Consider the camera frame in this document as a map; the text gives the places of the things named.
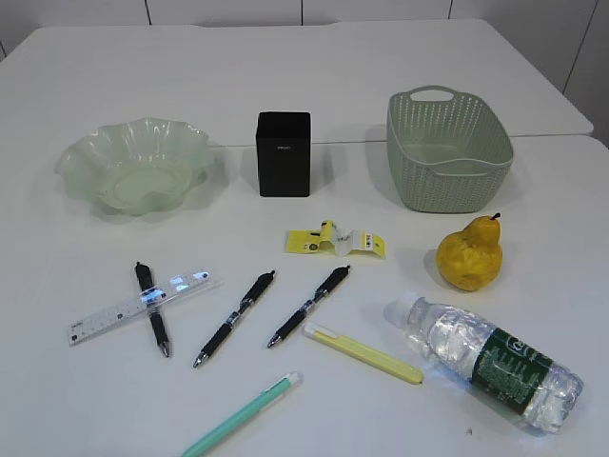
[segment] white wall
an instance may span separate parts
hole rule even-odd
[[[445,18],[449,12],[451,18],[482,18],[557,89],[566,87],[565,94],[595,124],[596,136],[609,145],[609,0],[302,0],[302,10],[301,0],[147,3],[153,24],[299,25],[301,20],[326,24]],[[38,27],[145,24],[145,0],[0,0],[0,41],[7,52]]]
[[[450,0],[304,0],[307,25],[390,19],[447,19]]]
[[[301,25],[301,0],[147,0],[152,24]]]
[[[563,91],[596,0],[454,0],[451,18],[487,20]]]
[[[39,27],[147,23],[144,0],[0,0],[0,40],[7,52]]]
[[[609,0],[599,0],[564,93],[594,124],[609,147]]]

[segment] yellow highlighter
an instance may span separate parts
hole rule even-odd
[[[322,327],[314,322],[307,322],[304,326],[303,333],[309,338],[319,341],[326,346],[335,348],[374,368],[381,369],[385,373],[392,374],[393,376],[406,381],[406,383],[422,383],[422,371],[419,369],[411,367],[384,352],[363,345],[348,336],[339,335],[329,328]]]

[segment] water bottle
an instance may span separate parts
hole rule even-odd
[[[473,312],[417,300],[386,317],[472,385],[537,429],[556,433],[583,389],[581,379]]]

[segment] plastic basket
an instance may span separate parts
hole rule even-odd
[[[452,97],[412,98],[429,90]],[[510,139],[493,110],[476,95],[441,86],[391,97],[387,155],[404,204],[423,212],[482,209],[497,193],[514,159]]]

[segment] black pen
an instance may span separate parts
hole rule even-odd
[[[270,273],[261,274],[258,277],[258,280],[251,287],[246,296],[241,300],[239,304],[239,309],[230,313],[228,319],[218,328],[218,331],[211,337],[211,339],[207,342],[203,349],[199,352],[197,359],[194,361],[192,365],[193,368],[197,368],[201,365],[205,360],[213,355],[216,349],[222,344],[222,342],[226,339],[226,337],[230,334],[230,332],[235,328],[241,317],[250,308],[258,298],[263,294],[263,292],[270,286],[270,283],[273,281],[273,277],[275,275],[275,270],[272,270]]]
[[[311,312],[324,297],[329,295],[329,293],[334,290],[334,288],[338,286],[344,278],[346,278],[346,275],[349,274],[350,268],[351,266],[347,265],[346,267],[338,267],[332,271],[324,283],[319,286],[317,290],[315,290],[313,298],[307,300],[304,305],[302,305],[294,314],[292,314],[292,317],[290,317],[287,322],[285,322],[285,324],[275,332],[266,347],[272,348],[277,343],[280,343],[287,338],[287,335],[289,335],[291,331],[305,319],[306,315]]]
[[[154,281],[152,281],[152,272],[147,265],[140,264],[139,262],[135,266],[135,274],[137,281],[140,283],[140,289],[142,292],[154,288]],[[154,330],[154,337],[156,338],[156,344],[158,345],[163,355],[169,357],[169,339],[167,338],[167,332],[165,331],[165,325],[163,324],[163,317],[158,308],[151,309],[148,312],[150,323],[152,324],[152,330]]]

